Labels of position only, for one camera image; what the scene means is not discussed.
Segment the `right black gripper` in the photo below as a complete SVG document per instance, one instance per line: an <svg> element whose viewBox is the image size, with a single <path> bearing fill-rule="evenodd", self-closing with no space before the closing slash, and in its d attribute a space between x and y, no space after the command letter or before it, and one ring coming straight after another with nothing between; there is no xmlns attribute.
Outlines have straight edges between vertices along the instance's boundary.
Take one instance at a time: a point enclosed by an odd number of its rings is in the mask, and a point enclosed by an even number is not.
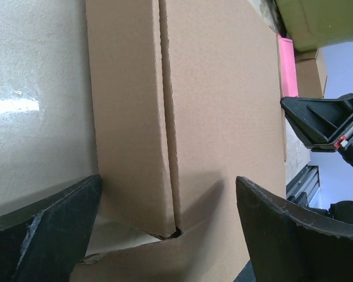
<svg viewBox="0 0 353 282"><path fill-rule="evenodd" d="M281 99L292 129L314 152L339 151L353 167L353 93L337 99Z"/></svg>

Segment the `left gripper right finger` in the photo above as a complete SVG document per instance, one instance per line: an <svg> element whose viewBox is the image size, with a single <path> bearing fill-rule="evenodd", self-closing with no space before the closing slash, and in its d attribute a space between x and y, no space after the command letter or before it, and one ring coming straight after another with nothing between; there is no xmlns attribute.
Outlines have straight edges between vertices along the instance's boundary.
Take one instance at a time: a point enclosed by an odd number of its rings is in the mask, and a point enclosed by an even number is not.
<svg viewBox="0 0 353 282"><path fill-rule="evenodd" d="M353 281L353 224L236 178L237 208L257 281Z"/></svg>

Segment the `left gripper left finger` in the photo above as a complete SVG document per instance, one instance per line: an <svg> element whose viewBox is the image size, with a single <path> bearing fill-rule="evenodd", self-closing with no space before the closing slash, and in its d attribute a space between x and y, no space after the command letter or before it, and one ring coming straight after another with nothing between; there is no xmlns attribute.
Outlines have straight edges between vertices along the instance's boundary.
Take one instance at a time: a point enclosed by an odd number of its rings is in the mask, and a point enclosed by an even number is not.
<svg viewBox="0 0 353 282"><path fill-rule="evenodd" d="M0 281L69 281L85 257L101 194L96 174L0 216Z"/></svg>

